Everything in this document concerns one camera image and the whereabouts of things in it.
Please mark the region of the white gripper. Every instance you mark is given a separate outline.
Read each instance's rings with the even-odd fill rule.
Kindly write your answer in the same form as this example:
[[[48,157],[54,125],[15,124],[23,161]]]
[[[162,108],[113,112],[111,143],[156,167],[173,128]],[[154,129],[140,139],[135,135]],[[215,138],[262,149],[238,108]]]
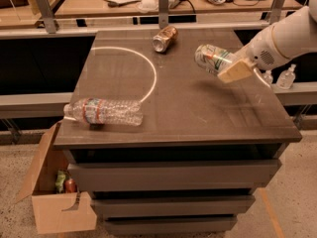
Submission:
[[[290,61],[291,34],[284,28],[269,26],[257,33],[245,46],[235,52],[239,60],[218,73],[224,83],[247,78],[253,74],[254,67],[272,70]]]

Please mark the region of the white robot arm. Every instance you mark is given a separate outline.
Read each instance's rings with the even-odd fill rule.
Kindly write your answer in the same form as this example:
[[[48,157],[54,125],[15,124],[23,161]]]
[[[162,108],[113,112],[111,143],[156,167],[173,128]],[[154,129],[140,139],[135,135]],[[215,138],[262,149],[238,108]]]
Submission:
[[[221,68],[218,78],[237,81],[255,69],[272,70],[291,60],[317,52],[317,0],[257,33],[236,55],[237,60]]]

